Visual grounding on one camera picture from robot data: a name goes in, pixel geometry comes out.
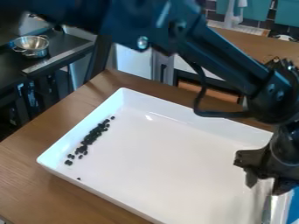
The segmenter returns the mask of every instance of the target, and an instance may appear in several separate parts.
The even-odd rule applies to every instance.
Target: metal stand
[[[174,85],[174,55],[167,57],[152,50],[151,79]]]

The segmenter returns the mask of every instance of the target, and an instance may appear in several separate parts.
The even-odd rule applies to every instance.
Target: white wall
[[[116,45],[117,68],[123,72],[150,79],[151,50],[140,53],[125,46]]]

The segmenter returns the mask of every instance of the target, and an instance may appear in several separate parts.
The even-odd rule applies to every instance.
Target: small black object
[[[86,150],[87,150],[87,146],[86,145],[82,145],[81,147],[78,148],[78,152],[79,153],[83,153]]]
[[[110,120],[109,119],[106,119],[104,122],[103,122],[103,124],[106,124],[106,123],[109,123],[110,122]]]
[[[65,161],[65,165],[72,165],[72,164],[73,164],[73,162],[71,160]]]
[[[104,129],[104,128],[105,128],[105,124],[99,123],[99,124],[98,124],[98,127],[99,127],[100,129]]]

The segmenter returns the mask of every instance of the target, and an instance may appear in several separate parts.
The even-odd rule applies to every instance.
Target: screw
[[[283,99],[284,93],[283,91],[279,91],[276,95],[276,100],[281,101]]]
[[[270,94],[272,94],[274,92],[274,90],[275,90],[275,84],[268,85],[268,92]]]
[[[145,50],[149,46],[149,39],[147,37],[140,37],[137,41],[138,48],[141,50]]]
[[[279,58],[278,57],[275,57],[274,58],[274,63],[278,63],[280,60],[279,60]]]

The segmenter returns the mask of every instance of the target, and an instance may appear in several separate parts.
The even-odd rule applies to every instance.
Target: white tray
[[[64,164],[84,136],[110,116],[83,159]],[[155,223],[251,224],[261,218],[272,181],[253,189],[233,166],[235,151],[259,149],[271,134],[126,88],[44,152],[49,172]]]

